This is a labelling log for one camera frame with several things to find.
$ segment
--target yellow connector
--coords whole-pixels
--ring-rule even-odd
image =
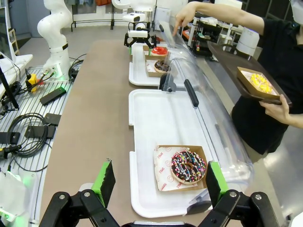
[[[31,74],[31,78],[30,79],[28,79],[28,82],[31,84],[31,85],[34,85],[35,83],[37,83],[37,75],[36,74]],[[32,90],[31,90],[31,92],[34,92],[34,91],[36,91],[37,90],[37,86],[36,87],[34,87]]]

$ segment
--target table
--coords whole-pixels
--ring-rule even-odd
[[[129,152],[134,150],[134,131],[128,126],[128,95],[140,87],[128,82],[128,70],[129,53],[122,41],[97,41],[92,45],[54,139],[40,219],[54,193],[74,195],[82,184],[95,181],[102,163],[110,157],[116,184],[108,210],[120,225],[146,220],[133,211],[130,198]],[[184,221],[197,226],[205,216],[203,213],[149,221]],[[91,224],[81,220],[78,226]]]

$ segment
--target chocolate donut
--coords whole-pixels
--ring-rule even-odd
[[[171,171],[184,184],[200,181],[206,173],[206,165],[195,152],[181,151],[171,158]]]
[[[155,63],[155,69],[158,72],[168,72],[169,65],[167,65],[164,60],[160,60]]]

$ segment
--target face mask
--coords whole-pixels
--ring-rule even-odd
[[[303,25],[303,0],[291,0],[294,21]]]

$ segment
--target person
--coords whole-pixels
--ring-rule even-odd
[[[263,155],[276,151],[289,125],[303,128],[303,1],[292,0],[292,22],[258,17],[227,5],[190,2],[177,15],[174,34],[201,12],[226,23],[256,31],[263,38],[259,63],[292,101],[283,95],[282,105],[240,97],[232,110],[232,121],[242,139]]]

